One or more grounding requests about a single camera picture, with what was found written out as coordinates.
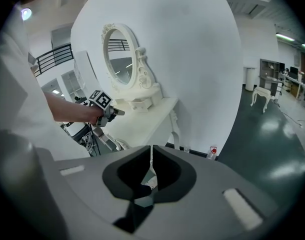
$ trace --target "white vanity table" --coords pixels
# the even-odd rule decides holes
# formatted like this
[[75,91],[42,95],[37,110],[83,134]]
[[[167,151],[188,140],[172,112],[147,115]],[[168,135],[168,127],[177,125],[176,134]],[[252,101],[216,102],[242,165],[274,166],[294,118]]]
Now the white vanity table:
[[[125,111],[125,115],[116,116],[101,128],[103,133],[115,143],[117,150],[144,145],[165,146],[171,134],[175,149],[179,149],[181,134],[173,110],[178,99],[163,97],[160,85],[146,64],[145,49],[138,46],[132,31],[123,24],[105,25],[101,40],[106,73],[113,89],[109,93],[113,99],[111,105]],[[96,82],[102,79],[95,75],[90,61],[89,65],[78,66],[75,73],[79,83],[83,83],[82,89],[83,86],[92,89],[87,85],[93,87],[95,79]]]

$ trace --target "white curved wall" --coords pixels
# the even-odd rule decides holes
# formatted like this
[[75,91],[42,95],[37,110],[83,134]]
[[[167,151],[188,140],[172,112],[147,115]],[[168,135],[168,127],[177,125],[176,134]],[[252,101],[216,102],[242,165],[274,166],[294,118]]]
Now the white curved wall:
[[103,58],[105,24],[122,23],[146,48],[147,63],[176,107],[182,146],[208,152],[225,144],[243,80],[241,41],[226,0],[88,0],[72,31],[73,52],[86,50],[101,87],[111,92]]

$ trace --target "desk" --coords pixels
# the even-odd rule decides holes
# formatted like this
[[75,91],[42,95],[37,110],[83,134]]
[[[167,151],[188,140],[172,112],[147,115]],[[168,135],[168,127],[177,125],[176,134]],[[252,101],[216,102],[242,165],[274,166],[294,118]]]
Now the desk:
[[148,112],[133,111],[128,103],[114,105],[125,111],[125,115],[116,116],[101,129],[124,150],[145,145],[165,146],[171,133],[175,149],[179,149],[180,130],[173,111],[177,101],[177,98],[163,98],[157,106],[150,107]]
[[296,95],[296,99],[298,100],[299,99],[299,94],[300,94],[300,91],[301,91],[301,87],[305,89],[305,84],[303,82],[299,82],[298,80],[288,76],[288,75],[285,75],[285,74],[281,74],[284,78],[283,78],[283,82],[285,83],[285,80],[288,79],[296,84],[299,85],[298,87],[298,91],[297,91],[297,95]]
[[279,97],[279,93],[282,89],[282,83],[283,81],[281,80],[274,80],[274,79],[270,79],[267,78],[266,76],[260,76],[260,82],[259,82],[259,86],[262,88],[265,88],[266,82],[270,82],[271,83],[271,95],[275,97],[275,99],[278,99]]

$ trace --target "white cylinder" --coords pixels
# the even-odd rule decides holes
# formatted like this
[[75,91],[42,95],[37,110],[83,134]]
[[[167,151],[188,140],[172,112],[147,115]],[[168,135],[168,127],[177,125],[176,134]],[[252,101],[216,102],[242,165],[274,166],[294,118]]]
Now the white cylinder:
[[246,69],[247,69],[247,76],[246,76],[245,89],[247,91],[252,92],[254,90],[254,85],[255,85],[256,69],[254,67],[246,67]]

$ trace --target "dark gray floor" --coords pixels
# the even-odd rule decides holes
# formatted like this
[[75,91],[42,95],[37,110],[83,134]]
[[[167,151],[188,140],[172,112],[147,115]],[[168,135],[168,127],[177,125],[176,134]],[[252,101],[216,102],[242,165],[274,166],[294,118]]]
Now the dark gray floor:
[[305,153],[292,126],[271,101],[242,91],[238,113],[218,161],[226,164],[280,206],[292,203],[305,183]]

